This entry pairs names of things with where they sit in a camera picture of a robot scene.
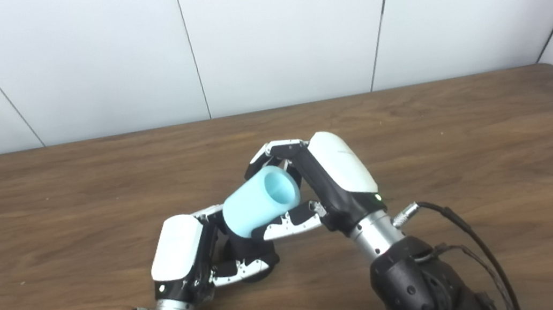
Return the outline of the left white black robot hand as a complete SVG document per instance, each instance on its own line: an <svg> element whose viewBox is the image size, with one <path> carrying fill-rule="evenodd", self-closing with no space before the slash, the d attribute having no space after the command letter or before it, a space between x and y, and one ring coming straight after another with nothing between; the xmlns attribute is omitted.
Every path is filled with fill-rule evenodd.
<svg viewBox="0 0 553 310"><path fill-rule="evenodd" d="M214 205L165 220L151 268L155 300L198 305L213 299L217 287L257 282L279 263L273 244L228 230L222 209Z"/></svg>

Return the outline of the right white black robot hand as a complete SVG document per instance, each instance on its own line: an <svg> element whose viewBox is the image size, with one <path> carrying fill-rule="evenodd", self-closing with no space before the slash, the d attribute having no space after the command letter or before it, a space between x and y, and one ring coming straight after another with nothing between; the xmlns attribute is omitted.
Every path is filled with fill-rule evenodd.
<svg viewBox="0 0 553 310"><path fill-rule="evenodd" d="M255 228L251 238L256 242L297 235L321 224L347 236L365 217L386 210L371 173L333 133L316 132L306 141L267 142L250 161L244 177L248 180L262 167L281 162L286 164L291 184L307 183L317 198L299 202Z"/></svg>

